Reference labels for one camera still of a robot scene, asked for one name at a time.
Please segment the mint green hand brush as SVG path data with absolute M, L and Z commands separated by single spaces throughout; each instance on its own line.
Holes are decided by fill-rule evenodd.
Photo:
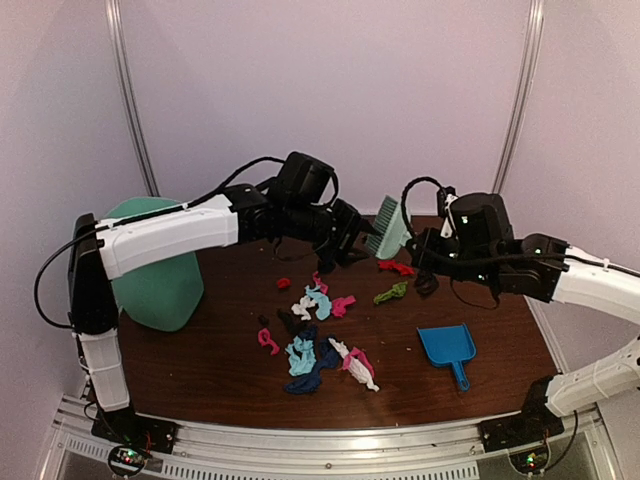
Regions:
M 400 202 L 389 195 L 386 195 L 381 203 L 373 228 L 376 234 L 368 234 L 364 245 L 378 260 L 394 259 L 410 239 Z

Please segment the blue plastic dustpan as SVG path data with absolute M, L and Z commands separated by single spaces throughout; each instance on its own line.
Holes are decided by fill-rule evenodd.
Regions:
M 477 349 L 466 324 L 417 330 L 430 363 L 436 368 L 450 368 L 458 388 L 467 392 L 471 384 L 465 365 L 477 355 Z

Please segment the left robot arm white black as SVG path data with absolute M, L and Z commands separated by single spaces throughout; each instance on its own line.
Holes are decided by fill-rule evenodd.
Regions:
M 187 203 L 122 219 L 77 219 L 68 272 L 70 325 L 97 403 L 107 412 L 104 425 L 121 443 L 137 442 L 144 424 L 128 410 L 112 280 L 182 254 L 284 237 L 310 243 L 319 271 L 329 273 L 357 261 L 360 234 L 375 234 L 351 204 L 338 196 L 321 200 L 327 185 L 339 184 L 333 167 L 300 152 L 280 165 L 276 176 L 258 185 L 229 177 Z

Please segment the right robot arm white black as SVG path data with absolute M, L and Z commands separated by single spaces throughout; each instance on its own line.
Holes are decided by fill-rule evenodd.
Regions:
M 639 321 L 639 274 L 545 234 L 515 237 L 502 197 L 440 195 L 440 228 L 408 232 L 414 267 L 452 281 L 485 286 L 493 298 L 520 295 L 573 304 L 632 323 Z M 519 440 L 535 440 L 551 424 L 585 405 L 639 385 L 639 341 L 578 370 L 543 381 L 533 404 L 513 419 Z

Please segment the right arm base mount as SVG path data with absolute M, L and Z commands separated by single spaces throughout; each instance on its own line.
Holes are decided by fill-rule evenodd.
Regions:
M 531 384 L 519 413 L 479 423 L 486 452 L 540 442 L 564 432 L 562 419 L 546 407 L 546 391 L 552 379 L 546 376 Z

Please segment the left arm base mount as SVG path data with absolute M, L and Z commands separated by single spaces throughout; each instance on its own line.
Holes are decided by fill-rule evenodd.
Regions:
M 112 412 L 98 409 L 91 434 L 144 451 L 171 454 L 177 430 L 178 425 L 172 421 L 139 415 L 127 407 Z

